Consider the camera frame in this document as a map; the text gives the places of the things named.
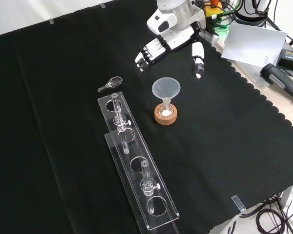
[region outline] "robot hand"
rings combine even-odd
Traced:
[[[140,47],[135,62],[141,72],[147,72],[153,65],[162,60],[169,53],[175,52],[188,45],[194,30],[188,26],[180,31],[167,30],[149,44]]]
[[[204,48],[199,41],[192,44],[192,58],[194,60],[192,75],[199,79],[204,74]]]
[[[204,11],[190,0],[157,0],[157,6],[157,11],[147,21],[147,25],[158,37],[141,46],[135,60],[137,67],[144,73],[169,53],[195,41],[198,29],[206,28]],[[203,61],[198,60],[197,64],[203,64]]]

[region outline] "device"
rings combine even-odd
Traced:
[[[153,65],[166,55],[176,52],[191,42],[193,76],[203,75],[204,50],[196,35],[206,29],[204,10],[190,0],[157,0],[158,9],[147,21],[147,26],[157,35],[157,38],[145,46],[140,47],[140,53],[135,63],[141,72],[147,72]]]
[[[272,0],[244,0],[243,7],[235,13],[237,23],[262,27]]]
[[[293,80],[273,64],[269,63],[260,72],[268,83],[275,83],[293,97]]]
[[[282,49],[278,65],[293,70],[293,51]]]

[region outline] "cork base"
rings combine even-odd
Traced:
[[[161,105],[162,104],[159,104],[157,107],[155,107],[155,110],[154,110],[154,117],[155,117],[156,122],[158,122],[159,124],[162,124],[162,125],[170,125],[170,124],[174,123],[177,119],[176,107],[171,104],[171,107],[173,109],[172,115],[164,117],[164,116],[161,116],[160,112],[159,112]]]

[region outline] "small scoop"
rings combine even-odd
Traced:
[[[104,89],[115,88],[123,83],[123,79],[121,77],[113,77],[111,78],[105,86],[98,89],[98,93],[103,91]]]

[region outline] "table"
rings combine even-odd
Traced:
[[[219,41],[214,44],[217,51],[220,53],[224,48],[224,41],[226,38],[226,34],[220,34]],[[289,45],[285,43],[284,48],[288,48]],[[231,61],[232,66],[239,72],[243,77],[245,77],[248,83],[251,83],[255,89],[259,90],[261,94],[267,97],[268,101],[271,101],[275,107],[278,108],[279,112],[285,116],[285,119],[289,120],[293,125],[293,97],[291,97],[284,90],[280,90],[275,85],[267,84],[263,79],[258,77],[260,74],[260,68],[256,66],[252,66],[245,63],[240,63],[236,61]],[[291,200],[293,198],[293,185],[288,187],[282,194],[281,198],[281,206],[283,208],[289,206]],[[237,220],[239,215],[234,216],[232,219],[227,220],[221,225],[215,227],[210,234],[220,234],[224,230],[228,229],[229,226],[232,226],[233,222]]]
[[[124,79],[115,92],[123,92],[180,213],[181,233],[204,234],[235,216],[234,195],[248,208],[293,184],[293,128],[209,44],[209,78],[199,83],[190,46],[148,74],[135,68],[135,48],[153,38],[145,22],[155,8],[148,0],[113,1],[0,37],[0,233],[137,233],[97,104],[104,94],[96,90],[115,75]],[[151,85],[164,76],[181,84],[170,127],[153,120]]]

